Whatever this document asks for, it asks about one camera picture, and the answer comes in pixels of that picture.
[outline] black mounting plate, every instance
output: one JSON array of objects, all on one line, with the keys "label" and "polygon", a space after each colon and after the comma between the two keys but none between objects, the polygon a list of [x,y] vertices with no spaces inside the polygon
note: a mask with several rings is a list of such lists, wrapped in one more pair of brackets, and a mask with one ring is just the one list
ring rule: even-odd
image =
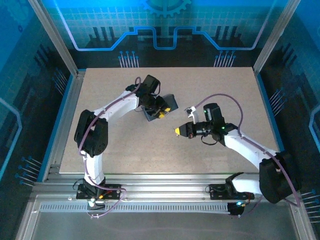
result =
[{"label": "black mounting plate", "polygon": [[[120,184],[105,184],[104,185],[105,188],[111,188],[111,189],[119,189],[121,188]],[[120,194],[121,194],[121,190],[119,190],[120,192],[117,193],[116,190],[113,190],[111,192],[108,191],[104,191],[103,192],[103,198],[100,198],[101,200],[108,200],[108,199],[112,199],[112,200],[119,200],[120,199]],[[78,190],[76,193],[76,199],[91,199],[92,195],[87,194],[89,193],[88,189],[86,189],[86,186],[84,184],[79,184],[78,185]]]},{"label": "black mounting plate", "polygon": [[[224,184],[209,184],[210,200],[247,200],[249,196],[247,193],[238,192],[233,196],[229,196]],[[255,199],[255,195],[251,194],[250,199]]]}]

